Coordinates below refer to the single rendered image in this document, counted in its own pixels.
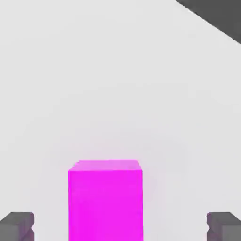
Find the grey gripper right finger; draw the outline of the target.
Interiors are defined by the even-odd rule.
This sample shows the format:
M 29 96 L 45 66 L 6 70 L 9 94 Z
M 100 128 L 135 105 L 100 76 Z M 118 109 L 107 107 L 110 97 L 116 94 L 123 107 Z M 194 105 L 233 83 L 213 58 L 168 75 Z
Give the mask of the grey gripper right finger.
M 207 241 L 241 241 L 241 220 L 231 212 L 207 214 Z

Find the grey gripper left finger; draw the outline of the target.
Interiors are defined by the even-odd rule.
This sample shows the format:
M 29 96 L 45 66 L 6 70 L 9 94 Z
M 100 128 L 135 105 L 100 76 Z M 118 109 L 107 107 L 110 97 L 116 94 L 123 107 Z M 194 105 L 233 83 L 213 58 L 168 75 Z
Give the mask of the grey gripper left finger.
M 34 214 L 10 212 L 0 220 L 0 241 L 34 241 Z

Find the small magenta cube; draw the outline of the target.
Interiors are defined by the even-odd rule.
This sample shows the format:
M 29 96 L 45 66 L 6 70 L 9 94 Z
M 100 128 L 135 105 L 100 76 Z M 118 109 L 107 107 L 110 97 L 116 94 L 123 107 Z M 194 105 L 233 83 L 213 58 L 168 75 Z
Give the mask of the small magenta cube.
M 68 170 L 68 241 L 144 241 L 137 160 L 80 160 Z

